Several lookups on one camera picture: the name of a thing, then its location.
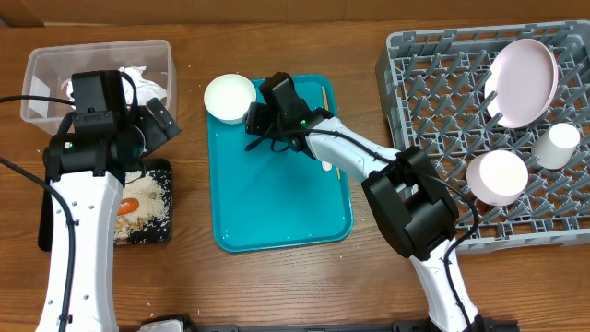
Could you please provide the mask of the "white plastic fork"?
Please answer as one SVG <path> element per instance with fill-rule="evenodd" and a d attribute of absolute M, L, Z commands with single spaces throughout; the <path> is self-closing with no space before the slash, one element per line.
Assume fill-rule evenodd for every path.
<path fill-rule="evenodd" d="M 325 172 L 330 172 L 333 168 L 332 164 L 327 162 L 327 161 L 323 161 L 322 162 L 322 168 Z"/>

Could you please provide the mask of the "orange carrot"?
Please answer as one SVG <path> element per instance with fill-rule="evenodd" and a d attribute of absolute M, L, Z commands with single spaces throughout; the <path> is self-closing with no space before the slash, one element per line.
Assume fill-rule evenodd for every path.
<path fill-rule="evenodd" d="M 123 216 L 139 209 L 139 201 L 136 198 L 124 198 L 118 208 L 118 215 Z"/>

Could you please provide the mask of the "pink round plate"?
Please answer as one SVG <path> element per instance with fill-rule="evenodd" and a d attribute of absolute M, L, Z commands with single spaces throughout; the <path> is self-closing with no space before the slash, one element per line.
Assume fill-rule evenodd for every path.
<path fill-rule="evenodd" d="M 529 125 L 547 110 L 559 81 L 556 58 L 540 41 L 522 39 L 504 47 L 490 65 L 484 87 L 496 96 L 487 106 L 498 125 L 519 128 Z"/>

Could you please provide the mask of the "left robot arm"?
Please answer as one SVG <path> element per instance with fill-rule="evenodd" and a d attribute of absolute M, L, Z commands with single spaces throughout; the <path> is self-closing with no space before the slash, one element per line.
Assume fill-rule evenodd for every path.
<path fill-rule="evenodd" d="M 180 134 L 160 100 L 127 101 L 118 70 L 75 73 L 75 109 L 43 151 L 53 237 L 40 331 L 115 331 L 115 224 L 125 176 Z"/>

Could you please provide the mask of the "light green bowl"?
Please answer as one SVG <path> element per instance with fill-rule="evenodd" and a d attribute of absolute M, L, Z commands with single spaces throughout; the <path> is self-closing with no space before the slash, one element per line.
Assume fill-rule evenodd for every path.
<path fill-rule="evenodd" d="M 241 123 L 253 102 L 256 102 L 254 84 L 239 74 L 214 78 L 204 93 L 208 113 L 228 125 Z"/>

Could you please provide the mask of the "white upturned cup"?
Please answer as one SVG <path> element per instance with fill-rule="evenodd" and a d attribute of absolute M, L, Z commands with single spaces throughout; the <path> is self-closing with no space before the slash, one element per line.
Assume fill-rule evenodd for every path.
<path fill-rule="evenodd" d="M 569 162 L 580 140 L 581 134 L 572 124 L 555 124 L 535 142 L 531 153 L 540 167 L 559 169 Z"/>

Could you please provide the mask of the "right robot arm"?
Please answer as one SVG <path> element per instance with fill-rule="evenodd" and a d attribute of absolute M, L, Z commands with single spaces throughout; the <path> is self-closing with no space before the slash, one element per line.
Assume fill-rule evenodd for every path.
<path fill-rule="evenodd" d="M 416 269 L 427 296 L 428 327 L 437 331 L 481 331 L 484 320 L 466 291 L 456 259 L 465 240 L 456 234 L 454 196 L 471 210 L 475 204 L 442 180 L 425 152 L 385 148 L 346 128 L 327 109 L 311 109 L 296 92 L 293 78 L 277 72 L 260 85 L 263 102 L 244 117 L 256 148 L 268 139 L 287 150 L 325 161 L 356 179 L 387 243 Z"/>

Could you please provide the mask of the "wooden chopstick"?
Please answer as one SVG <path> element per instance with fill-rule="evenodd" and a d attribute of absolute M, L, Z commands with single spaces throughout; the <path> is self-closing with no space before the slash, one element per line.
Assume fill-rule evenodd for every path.
<path fill-rule="evenodd" d="M 323 100 L 324 100 L 324 108 L 328 111 L 329 110 L 329 104 L 328 104 L 328 99 L 327 99 L 327 93 L 326 93 L 325 86 L 322 86 L 322 95 L 323 95 Z M 340 173 L 340 170 L 338 168 L 336 168 L 336 176 L 337 176 L 337 179 L 338 180 L 341 179 L 341 173 Z"/>

